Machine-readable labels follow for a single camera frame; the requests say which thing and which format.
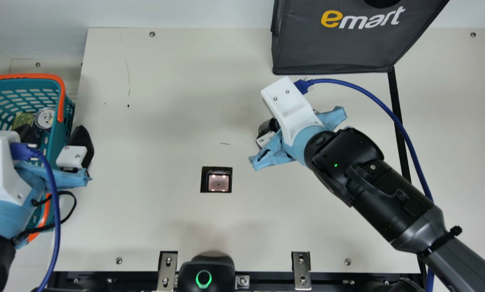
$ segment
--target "black fabric bin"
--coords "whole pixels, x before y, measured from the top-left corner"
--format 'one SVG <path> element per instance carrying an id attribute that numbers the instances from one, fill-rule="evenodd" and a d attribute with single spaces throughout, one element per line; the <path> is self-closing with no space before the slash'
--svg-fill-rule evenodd
<path id="1" fill-rule="evenodd" d="M 273 73 L 388 72 L 448 0 L 275 0 Z"/>

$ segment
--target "blue cable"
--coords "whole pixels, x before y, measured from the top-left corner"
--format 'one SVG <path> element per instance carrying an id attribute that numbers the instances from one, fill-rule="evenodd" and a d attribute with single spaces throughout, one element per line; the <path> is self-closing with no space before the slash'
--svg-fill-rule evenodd
<path id="1" fill-rule="evenodd" d="M 424 174 L 422 173 L 421 169 L 421 164 L 419 164 L 419 159 L 417 158 L 417 154 L 415 153 L 414 145 L 412 144 L 412 141 L 410 140 L 410 137 L 408 136 L 408 133 L 406 132 L 405 128 L 403 127 L 403 124 L 400 122 L 398 117 L 385 105 L 379 98 L 374 96 L 374 94 L 370 93 L 368 90 L 365 88 L 359 87 L 358 85 L 342 81 L 342 80 L 337 80 L 337 79 L 330 79 L 330 78 L 320 78 L 320 79 L 311 79 L 311 80 L 298 80 L 295 82 L 296 87 L 302 94 L 306 94 L 309 91 L 309 87 L 312 85 L 315 85 L 316 83 L 334 83 L 334 84 L 339 84 L 343 85 L 346 87 L 350 87 L 352 89 L 355 89 L 366 96 L 368 96 L 370 99 L 372 99 L 375 103 L 377 103 L 386 113 L 387 115 L 392 118 L 394 121 L 394 124 L 396 124 L 396 127 L 399 129 L 401 134 L 403 135 L 403 139 L 406 142 L 406 146 L 408 147 L 408 150 L 410 152 L 410 156 L 412 157 L 412 161 L 414 163 L 415 171 L 417 172 L 417 177 L 419 178 L 419 181 L 421 182 L 422 189 L 425 193 L 425 196 L 430 199 L 430 201 L 433 202 L 433 197 L 430 192 L 430 188 L 428 187 L 428 183 L 426 183 L 426 179 Z M 432 292 L 433 290 L 433 279 L 434 279 L 435 274 L 433 271 L 428 268 L 428 275 L 426 277 L 426 292 Z"/>
<path id="2" fill-rule="evenodd" d="M 48 184 L 51 189 L 51 197 L 52 198 L 52 206 L 55 213 L 55 247 L 53 248 L 53 256 L 51 257 L 51 262 L 46 272 L 46 276 L 42 280 L 42 283 L 37 288 L 37 292 L 42 292 L 44 287 L 46 287 L 53 270 L 55 269 L 56 260 L 58 258 L 58 251 L 60 250 L 60 205 L 58 202 L 58 190 L 56 187 L 55 175 L 53 174 L 53 170 L 47 161 L 47 158 L 42 154 L 40 150 L 32 148 L 33 144 L 27 143 L 11 143 L 10 150 L 12 154 L 12 158 L 14 160 L 23 160 L 29 161 L 32 157 L 37 157 L 42 161 L 44 164 L 44 168 L 46 169 L 46 174 L 48 178 Z"/>
<path id="3" fill-rule="evenodd" d="M 53 206 L 53 210 L 55 213 L 55 246 L 53 248 L 53 256 L 51 257 L 51 262 L 49 264 L 49 268 L 47 269 L 46 276 L 42 280 L 42 283 L 40 283 L 40 286 L 37 288 L 37 292 L 42 292 L 44 290 L 44 287 L 46 287 L 47 282 L 49 281 L 49 278 L 53 273 L 53 270 L 55 269 L 56 260 L 58 258 L 58 251 L 60 250 L 60 205 L 58 202 L 58 190 L 56 188 L 55 176 L 53 175 L 53 170 L 51 170 L 49 161 L 47 161 L 47 158 L 42 154 L 41 151 L 35 149 L 32 150 L 32 152 L 33 155 L 35 155 L 36 157 L 38 157 L 38 159 L 40 159 L 40 161 L 42 161 L 42 163 L 44 164 L 44 168 L 46 169 L 47 178 L 51 188 L 51 196 L 53 197 L 53 203 L 51 205 Z"/>
<path id="4" fill-rule="evenodd" d="M 433 290 L 433 279 L 435 277 L 435 274 L 431 270 L 431 268 L 428 268 L 428 277 L 426 277 L 426 292 L 432 292 Z"/>

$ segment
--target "emart logo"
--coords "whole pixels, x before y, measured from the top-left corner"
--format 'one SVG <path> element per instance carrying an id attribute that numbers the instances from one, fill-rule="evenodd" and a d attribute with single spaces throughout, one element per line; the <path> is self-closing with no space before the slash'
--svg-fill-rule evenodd
<path id="1" fill-rule="evenodd" d="M 348 28 L 352 30 L 356 24 L 358 24 L 358 29 L 363 29 L 363 28 L 374 28 L 376 26 L 384 26 L 390 21 L 390 24 L 393 26 L 399 24 L 399 15 L 403 13 L 405 9 L 403 6 L 399 7 L 398 10 L 396 11 L 391 11 L 387 13 L 386 15 L 384 14 L 378 14 L 374 15 L 370 18 L 367 16 L 343 16 L 343 13 L 340 11 L 326 11 L 322 15 L 322 25 L 327 27 L 327 28 Z"/>

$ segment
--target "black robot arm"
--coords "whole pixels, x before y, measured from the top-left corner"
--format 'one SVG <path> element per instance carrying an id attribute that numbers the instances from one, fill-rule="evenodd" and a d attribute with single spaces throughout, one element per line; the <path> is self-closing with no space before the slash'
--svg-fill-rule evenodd
<path id="1" fill-rule="evenodd" d="M 454 292 L 485 292 L 485 261 L 445 229 L 441 209 L 383 161 L 353 128 L 323 131 L 305 147 L 306 165 L 398 251 L 415 253 Z"/>

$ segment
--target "green led light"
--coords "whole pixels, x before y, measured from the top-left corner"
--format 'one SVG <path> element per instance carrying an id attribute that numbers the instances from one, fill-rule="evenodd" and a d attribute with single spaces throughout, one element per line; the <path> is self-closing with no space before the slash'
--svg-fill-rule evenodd
<path id="1" fill-rule="evenodd" d="M 201 282 L 199 282 L 199 275 L 201 273 L 208 273 L 209 275 L 209 280 L 208 280 L 208 283 L 206 284 L 201 284 Z M 210 285 L 211 283 L 211 274 L 209 273 L 209 271 L 207 270 L 202 270 L 202 271 L 199 271 L 199 273 L 197 273 L 197 276 L 196 276 L 196 283 L 197 283 L 197 286 L 199 287 L 199 289 L 206 289 L 208 288 L 208 286 Z"/>

